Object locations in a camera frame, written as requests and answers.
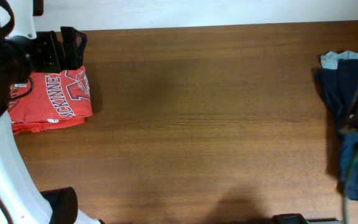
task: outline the fabric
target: fabric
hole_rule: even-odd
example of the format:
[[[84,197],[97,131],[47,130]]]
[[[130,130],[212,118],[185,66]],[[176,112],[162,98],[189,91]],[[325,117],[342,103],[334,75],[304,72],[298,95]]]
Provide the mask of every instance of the fabric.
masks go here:
[[[92,115],[90,88],[85,67],[61,73],[33,73],[33,92],[9,104],[14,134],[21,131],[67,128],[83,124]],[[11,87],[11,97],[30,89]]]
[[[345,51],[341,54],[335,52],[328,52],[326,55],[320,56],[321,66],[327,69],[337,69],[339,60],[358,59],[358,53]]]
[[[337,130],[341,120],[347,116],[352,99],[358,86],[358,60],[340,60],[337,70],[321,69],[315,74],[316,81],[321,85],[321,97],[334,115]],[[358,147],[358,133],[337,133],[341,142],[339,160],[339,181],[344,184],[347,179],[347,169]],[[358,200],[358,163],[352,178],[348,180],[347,196]]]

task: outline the brown wooden tabletop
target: brown wooden tabletop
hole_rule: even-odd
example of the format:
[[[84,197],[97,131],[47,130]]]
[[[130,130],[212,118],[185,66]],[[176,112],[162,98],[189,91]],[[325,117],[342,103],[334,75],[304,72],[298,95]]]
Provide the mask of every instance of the brown wooden tabletop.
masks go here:
[[[16,136],[39,190],[74,187],[106,223],[341,218],[312,68],[358,52],[358,22],[86,33],[94,115]],[[358,223],[357,202],[350,212]]]

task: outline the navy blue cloth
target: navy blue cloth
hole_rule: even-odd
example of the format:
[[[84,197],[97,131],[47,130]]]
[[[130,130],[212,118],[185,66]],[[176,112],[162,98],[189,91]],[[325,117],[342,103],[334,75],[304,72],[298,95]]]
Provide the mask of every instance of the navy blue cloth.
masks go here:
[[[341,120],[347,116],[357,91],[358,60],[340,60],[337,70],[318,70],[314,78],[321,85],[321,97],[334,115],[336,129],[339,130]],[[338,174],[339,181],[344,186],[349,165],[358,149],[358,133],[350,135],[337,131],[337,134],[341,143]],[[358,162],[346,190],[351,200],[358,200]]]

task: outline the red cloth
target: red cloth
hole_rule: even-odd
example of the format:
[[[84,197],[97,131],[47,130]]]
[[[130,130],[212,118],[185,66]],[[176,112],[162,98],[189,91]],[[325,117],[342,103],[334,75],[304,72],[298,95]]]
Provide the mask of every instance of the red cloth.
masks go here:
[[[32,73],[33,92],[11,101],[8,112],[12,119],[14,134],[21,131],[33,133],[45,129],[67,128],[83,124],[92,115],[90,87],[85,67],[60,73]],[[30,89],[11,87],[11,97]]]

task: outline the white wall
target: white wall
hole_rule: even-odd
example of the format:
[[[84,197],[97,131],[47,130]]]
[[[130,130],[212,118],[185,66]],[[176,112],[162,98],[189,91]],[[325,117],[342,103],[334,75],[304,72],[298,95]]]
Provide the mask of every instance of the white wall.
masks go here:
[[[358,20],[358,0],[44,0],[37,30]]]

